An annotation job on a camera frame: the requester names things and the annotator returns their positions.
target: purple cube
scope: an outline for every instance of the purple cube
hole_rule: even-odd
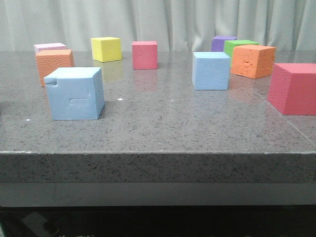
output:
[[[237,40],[236,36],[215,36],[212,40],[211,52],[224,52],[226,40]]]

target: orange foam block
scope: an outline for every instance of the orange foam block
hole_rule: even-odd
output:
[[[42,86],[45,86],[44,77],[54,72],[57,68],[74,66],[74,57],[71,49],[42,50],[35,55],[35,58]]]
[[[133,69],[157,69],[157,50],[156,41],[134,41],[132,44]]]
[[[268,101],[283,115],[316,115],[316,63],[274,64]]]
[[[233,51],[231,73],[257,79],[272,74],[275,47],[247,44]]]

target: blue foam block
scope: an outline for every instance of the blue foam block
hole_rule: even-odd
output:
[[[227,90],[230,57],[224,52],[194,52],[192,83],[195,90]]]
[[[53,120],[99,118],[105,105],[101,68],[58,68],[44,82]]]

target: red cube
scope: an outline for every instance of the red cube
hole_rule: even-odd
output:
[[[316,115],[316,63],[276,63],[268,101],[283,115]]]
[[[134,41],[132,44],[133,69],[157,69],[157,50],[156,41]]]

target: textured foam surface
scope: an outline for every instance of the textured foam surface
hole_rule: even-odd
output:
[[[157,69],[157,42],[134,41],[132,43],[133,69]]]
[[[42,86],[45,86],[44,77],[57,68],[74,66],[74,57],[71,49],[42,50],[36,54],[35,58]]]
[[[247,44],[234,48],[231,73],[257,79],[272,74],[275,47]]]
[[[58,68],[44,80],[53,120],[99,118],[105,105],[101,68]]]
[[[34,44],[35,53],[38,53],[42,50],[53,50],[53,49],[67,49],[63,43],[42,43]]]
[[[99,62],[111,62],[122,59],[120,38],[91,38],[92,56]]]
[[[230,58],[224,52],[194,52],[192,83],[195,90],[227,90]]]
[[[268,101],[283,115],[316,115],[316,64],[276,63]]]
[[[258,42],[247,40],[247,39],[226,40],[224,43],[224,52],[232,58],[234,48],[236,46],[241,46],[241,45],[246,45],[246,44],[259,45]]]
[[[224,43],[226,40],[236,40],[236,36],[215,36],[212,40],[211,51],[212,52],[223,52]]]

